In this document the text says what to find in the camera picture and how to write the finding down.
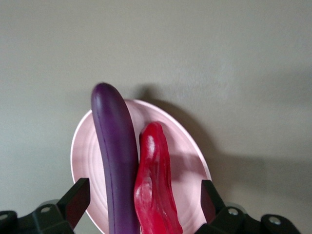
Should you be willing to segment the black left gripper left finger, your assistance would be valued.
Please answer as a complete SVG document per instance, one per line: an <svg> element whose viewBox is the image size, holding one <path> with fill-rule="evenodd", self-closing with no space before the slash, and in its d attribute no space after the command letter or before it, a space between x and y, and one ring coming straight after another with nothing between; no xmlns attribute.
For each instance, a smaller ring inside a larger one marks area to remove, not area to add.
<svg viewBox="0 0 312 234"><path fill-rule="evenodd" d="M57 202L39 206L28 215L1 211L2 234L73 234L90 204L90 181L80 178Z"/></svg>

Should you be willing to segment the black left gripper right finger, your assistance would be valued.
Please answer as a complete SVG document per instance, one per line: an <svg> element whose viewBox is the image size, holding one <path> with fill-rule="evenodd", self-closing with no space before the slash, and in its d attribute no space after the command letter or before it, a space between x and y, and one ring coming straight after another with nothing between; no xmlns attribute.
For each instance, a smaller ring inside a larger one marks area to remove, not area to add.
<svg viewBox="0 0 312 234"><path fill-rule="evenodd" d="M242 209L226 205L210 180L202 180L200 205L206 219L197 234L298 234L287 218L265 214L258 221Z"/></svg>

